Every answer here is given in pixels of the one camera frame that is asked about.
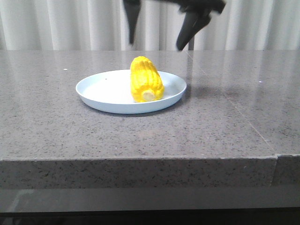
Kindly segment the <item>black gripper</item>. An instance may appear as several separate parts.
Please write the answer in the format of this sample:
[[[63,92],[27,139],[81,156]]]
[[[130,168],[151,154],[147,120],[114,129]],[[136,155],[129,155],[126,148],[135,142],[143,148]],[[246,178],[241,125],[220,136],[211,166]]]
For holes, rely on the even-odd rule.
[[[182,51],[189,41],[211,21],[211,11],[219,14],[223,12],[226,2],[224,0],[165,0],[177,4],[185,18],[179,32],[176,47]],[[123,0],[129,28],[129,44],[134,44],[135,29],[141,10],[140,0]]]

